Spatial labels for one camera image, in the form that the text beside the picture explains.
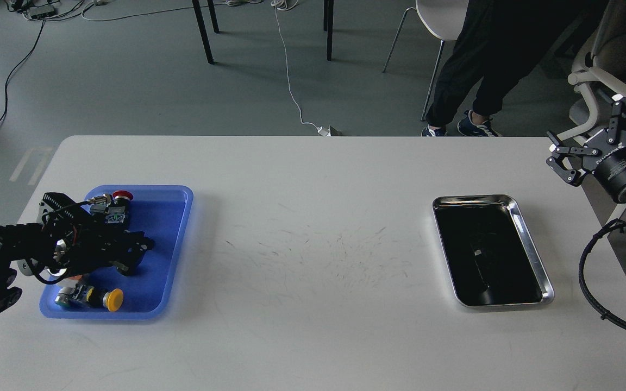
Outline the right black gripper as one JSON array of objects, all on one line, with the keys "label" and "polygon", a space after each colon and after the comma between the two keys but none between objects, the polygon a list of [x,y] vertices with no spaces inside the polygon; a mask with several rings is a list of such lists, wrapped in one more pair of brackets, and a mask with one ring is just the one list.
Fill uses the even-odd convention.
[{"label": "right black gripper", "polygon": [[[567,147],[553,132],[546,135],[552,142],[546,164],[564,183],[578,187],[584,176],[592,173],[606,193],[618,204],[626,203],[626,97],[612,97],[609,134],[596,133],[590,147]],[[583,168],[584,158],[593,158],[591,168]]]}]

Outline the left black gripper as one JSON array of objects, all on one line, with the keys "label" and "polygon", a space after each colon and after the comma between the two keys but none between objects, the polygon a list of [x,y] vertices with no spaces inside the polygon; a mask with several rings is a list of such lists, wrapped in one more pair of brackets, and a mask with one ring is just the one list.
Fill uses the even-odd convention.
[{"label": "left black gripper", "polygon": [[55,235],[58,236],[56,251],[59,253],[55,255],[55,275],[80,275],[104,267],[116,269],[120,264],[136,266],[137,272],[142,254],[122,254],[118,257],[115,250],[120,248],[121,253],[144,253],[155,247],[155,240],[147,237],[145,232],[123,231],[110,224],[92,224],[85,228],[80,224],[57,221]]}]

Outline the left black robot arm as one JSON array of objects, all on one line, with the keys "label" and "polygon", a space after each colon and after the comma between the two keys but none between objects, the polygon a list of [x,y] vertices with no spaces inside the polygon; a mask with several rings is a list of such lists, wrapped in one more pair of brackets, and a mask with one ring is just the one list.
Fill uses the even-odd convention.
[{"label": "left black robot arm", "polygon": [[[64,193],[47,192],[37,223],[0,225],[0,313],[22,295],[13,286],[18,270],[45,285],[59,285],[55,303],[115,312],[123,302],[121,289],[85,282],[97,269],[114,267],[122,275],[136,272],[155,242],[144,232],[130,232],[133,195],[119,190],[82,202]],[[17,263],[17,269],[11,264]]]}]

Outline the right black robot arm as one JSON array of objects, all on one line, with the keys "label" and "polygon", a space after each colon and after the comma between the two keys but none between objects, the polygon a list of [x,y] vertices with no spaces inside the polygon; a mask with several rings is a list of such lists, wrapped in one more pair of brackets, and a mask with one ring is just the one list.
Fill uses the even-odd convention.
[{"label": "right black robot arm", "polygon": [[561,145],[548,131],[553,151],[547,165],[566,183],[580,186],[586,174],[593,174],[618,204],[626,203],[626,97],[612,104],[609,126],[589,138],[582,147]]}]

